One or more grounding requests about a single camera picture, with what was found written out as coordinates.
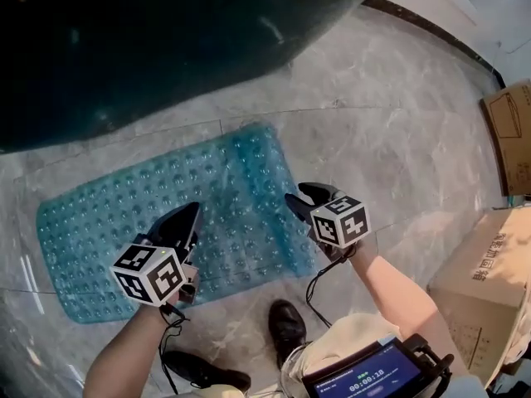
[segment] handheld display device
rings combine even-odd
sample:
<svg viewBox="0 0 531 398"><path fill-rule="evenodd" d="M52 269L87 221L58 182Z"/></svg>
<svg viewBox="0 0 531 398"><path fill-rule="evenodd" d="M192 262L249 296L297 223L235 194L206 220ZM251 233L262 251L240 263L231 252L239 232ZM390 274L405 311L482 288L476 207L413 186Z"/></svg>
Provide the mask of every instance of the handheld display device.
<svg viewBox="0 0 531 398"><path fill-rule="evenodd" d="M447 388L452 361L452 355L440 360L421 336L413 335L404 343L396 338L385 345L375 342L304 376L303 382L311 398L388 398L418 396L440 377L435 397Z"/></svg>

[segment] marble floor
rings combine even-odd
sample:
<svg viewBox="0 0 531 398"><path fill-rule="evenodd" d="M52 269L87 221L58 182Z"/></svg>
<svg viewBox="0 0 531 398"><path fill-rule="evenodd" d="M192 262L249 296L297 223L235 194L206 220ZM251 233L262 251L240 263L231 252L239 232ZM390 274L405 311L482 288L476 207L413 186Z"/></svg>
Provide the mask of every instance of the marble floor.
<svg viewBox="0 0 531 398"><path fill-rule="evenodd" d="M482 212L504 204L477 105L495 90L488 71L445 42L361 7L268 76L88 142L1 156L0 385L13 397L81 396L93 359L124 325L80 325L64 314L35 232L43 199L265 120L275 126L295 180L333 183L366 202L374 251L424 286ZM249 372L253 391L271 385L270 302L294 302L309 339L324 330L304 305L308 280L279 280L193 308L172 346ZM374 311L350 269L332 271L314 299L332 320ZM157 359L144 396L170 392Z"/></svg>

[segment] beige pants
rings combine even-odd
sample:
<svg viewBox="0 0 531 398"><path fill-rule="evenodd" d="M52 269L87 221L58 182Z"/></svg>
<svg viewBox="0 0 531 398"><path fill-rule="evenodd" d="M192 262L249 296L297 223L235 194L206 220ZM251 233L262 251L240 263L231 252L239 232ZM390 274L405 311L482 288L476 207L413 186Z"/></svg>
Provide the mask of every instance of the beige pants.
<svg viewBox="0 0 531 398"><path fill-rule="evenodd" d="M308 396L302 377L348 357L378 339L394 335L400 338L398 327L382 316L358 313L339 319L318 340L307 347L295 350L280 372L280 384L287 396ZM212 385L181 397L244 398L237 388L229 385Z"/></svg>

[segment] dark curved object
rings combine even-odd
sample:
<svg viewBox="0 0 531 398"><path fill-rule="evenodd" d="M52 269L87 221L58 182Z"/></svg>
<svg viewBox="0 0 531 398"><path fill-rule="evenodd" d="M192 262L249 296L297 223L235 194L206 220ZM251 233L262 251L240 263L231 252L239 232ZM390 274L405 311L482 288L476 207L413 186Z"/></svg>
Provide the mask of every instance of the dark curved object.
<svg viewBox="0 0 531 398"><path fill-rule="evenodd" d="M202 226L199 202L190 202L158 218L147 234L138 233L133 243L174 248L181 264L197 244Z"/></svg>
<svg viewBox="0 0 531 398"><path fill-rule="evenodd" d="M303 201L300 197L286 193L284 195L285 203L299 220L312 226L312 216L310 212L318 206L324 205L334 199L334 194L340 192L337 187L322 182L300 182L299 190L308 196L313 205Z"/></svg>
<svg viewBox="0 0 531 398"><path fill-rule="evenodd" d="M0 0L0 149L107 133L283 66L362 0Z"/></svg>

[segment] textured rubber mat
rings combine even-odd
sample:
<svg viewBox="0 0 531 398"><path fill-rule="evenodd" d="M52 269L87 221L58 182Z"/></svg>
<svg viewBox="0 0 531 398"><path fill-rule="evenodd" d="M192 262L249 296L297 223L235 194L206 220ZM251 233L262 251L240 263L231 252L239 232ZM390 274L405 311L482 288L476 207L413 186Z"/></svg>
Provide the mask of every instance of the textured rubber mat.
<svg viewBox="0 0 531 398"><path fill-rule="evenodd" d="M120 320L137 304L111 278L117 250L189 201L201 202L204 216L192 256L201 276L195 304L314 273L316 248L284 204L295 190L274 129L253 124L43 202L37 233L68 316Z"/></svg>

